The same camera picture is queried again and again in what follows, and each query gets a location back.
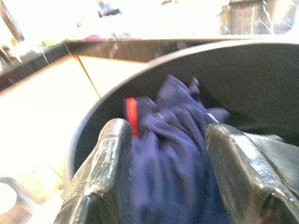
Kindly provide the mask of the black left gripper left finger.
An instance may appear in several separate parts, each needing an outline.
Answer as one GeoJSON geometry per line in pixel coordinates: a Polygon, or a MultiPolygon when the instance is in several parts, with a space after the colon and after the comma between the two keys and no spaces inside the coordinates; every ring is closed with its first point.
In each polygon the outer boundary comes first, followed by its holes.
{"type": "Polygon", "coordinates": [[[75,173],[56,224],[127,224],[131,126],[112,119],[75,173]]]}

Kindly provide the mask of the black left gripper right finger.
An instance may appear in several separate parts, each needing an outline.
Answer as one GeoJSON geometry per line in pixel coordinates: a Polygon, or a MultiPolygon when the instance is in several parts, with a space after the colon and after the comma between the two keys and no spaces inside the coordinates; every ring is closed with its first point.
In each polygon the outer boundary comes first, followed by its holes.
{"type": "Polygon", "coordinates": [[[219,192],[234,224],[299,221],[299,148],[225,124],[206,129],[219,192]]]}

